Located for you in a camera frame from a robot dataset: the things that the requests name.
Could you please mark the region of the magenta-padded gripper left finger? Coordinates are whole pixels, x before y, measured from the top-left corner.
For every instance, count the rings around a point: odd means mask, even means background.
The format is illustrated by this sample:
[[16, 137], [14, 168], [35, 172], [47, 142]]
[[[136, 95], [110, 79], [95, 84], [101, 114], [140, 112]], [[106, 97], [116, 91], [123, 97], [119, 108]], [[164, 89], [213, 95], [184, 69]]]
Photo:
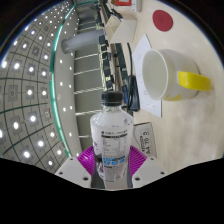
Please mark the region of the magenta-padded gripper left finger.
[[56, 175], [84, 188], [99, 188], [93, 147], [85, 149], [77, 157], [69, 157], [56, 171]]

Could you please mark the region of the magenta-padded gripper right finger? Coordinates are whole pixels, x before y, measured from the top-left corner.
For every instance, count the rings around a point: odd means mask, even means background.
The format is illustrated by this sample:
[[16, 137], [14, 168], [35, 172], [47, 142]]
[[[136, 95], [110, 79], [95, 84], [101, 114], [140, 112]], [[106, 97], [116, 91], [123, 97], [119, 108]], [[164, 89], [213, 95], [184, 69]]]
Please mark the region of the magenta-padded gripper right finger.
[[134, 146], [130, 147], [127, 185], [140, 188], [165, 177], [167, 172], [153, 156], [146, 156]]

